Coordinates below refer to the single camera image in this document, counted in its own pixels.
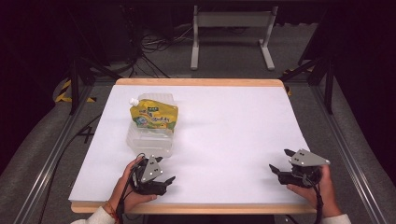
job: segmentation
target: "table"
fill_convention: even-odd
[[[303,198],[279,185],[268,166],[271,162],[289,170],[283,149],[309,149],[283,83],[277,79],[210,78],[119,79],[70,194],[74,212],[91,213],[103,205],[125,165],[135,158],[126,144],[131,120],[128,102],[146,91],[171,92],[179,107],[174,153],[160,162],[164,174],[157,180],[177,178],[162,197],[128,212],[315,212]]]

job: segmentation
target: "food pouch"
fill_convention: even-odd
[[[174,131],[178,114],[177,106],[148,99],[132,99],[131,105],[132,120],[138,128]]]

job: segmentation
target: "white table surface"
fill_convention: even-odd
[[[291,165],[285,148],[309,150],[282,87],[115,85],[69,200],[108,200],[136,157],[126,143],[129,100],[172,93],[179,108],[173,155],[160,162],[167,192],[151,204],[306,204],[281,186],[268,164]]]

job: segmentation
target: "dark background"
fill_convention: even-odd
[[[3,172],[26,135],[54,107],[53,91],[68,76],[73,59],[82,55],[101,65],[132,62],[139,57],[136,36],[140,34],[125,25],[125,14],[115,5],[65,8],[33,0],[0,4]],[[391,67],[396,59],[395,14],[390,5],[374,1],[345,9],[348,13],[335,13],[322,23],[326,26],[318,29],[305,59],[337,46],[334,74],[374,154],[396,183],[392,161],[396,94]],[[323,12],[323,7],[280,7],[276,25],[319,22]],[[170,38],[174,27],[191,22],[191,14],[192,7],[136,7],[132,21],[134,28],[141,20],[143,26]]]

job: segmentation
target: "stand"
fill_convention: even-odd
[[[198,12],[198,6],[194,6],[191,70],[198,69],[199,27],[266,27],[265,37],[259,40],[259,44],[268,70],[274,70],[275,66],[268,50],[268,41],[274,26],[276,12],[277,7],[273,7],[272,11],[258,12]]]
[[[332,114],[332,85],[333,85],[333,70],[334,65],[332,59],[318,58],[308,63],[301,65],[300,67],[288,72],[285,76],[281,77],[280,80],[286,82],[287,80],[296,77],[306,69],[315,66],[312,73],[307,78],[308,85],[317,86],[320,81],[326,76],[325,93],[324,93],[324,104],[327,112]]]
[[[91,86],[95,82],[95,77],[93,76],[90,67],[94,67],[101,73],[114,78],[114,80],[122,78],[118,74],[91,61],[90,59],[78,57],[75,60],[73,60],[73,62],[70,65],[70,80],[72,85],[72,99],[73,99],[70,115],[74,114],[81,100],[79,99],[79,80],[81,79],[82,83],[86,86]]]

